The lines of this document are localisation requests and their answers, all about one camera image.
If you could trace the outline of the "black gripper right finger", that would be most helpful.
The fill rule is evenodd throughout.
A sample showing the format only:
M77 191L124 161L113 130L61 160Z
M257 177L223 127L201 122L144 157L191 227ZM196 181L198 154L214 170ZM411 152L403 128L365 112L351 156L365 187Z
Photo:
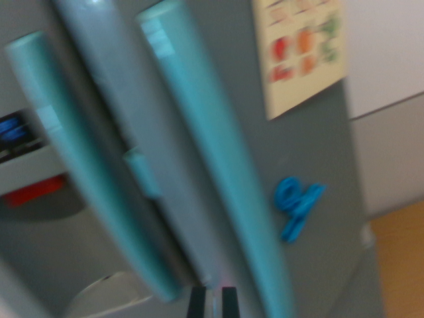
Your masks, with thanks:
M239 318L239 302L235 287L222 288L222 318Z

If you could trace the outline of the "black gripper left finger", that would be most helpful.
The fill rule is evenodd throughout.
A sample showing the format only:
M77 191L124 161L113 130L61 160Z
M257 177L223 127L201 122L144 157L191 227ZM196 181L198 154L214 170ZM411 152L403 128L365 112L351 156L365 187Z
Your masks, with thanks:
M192 287L186 318L204 318L206 287Z

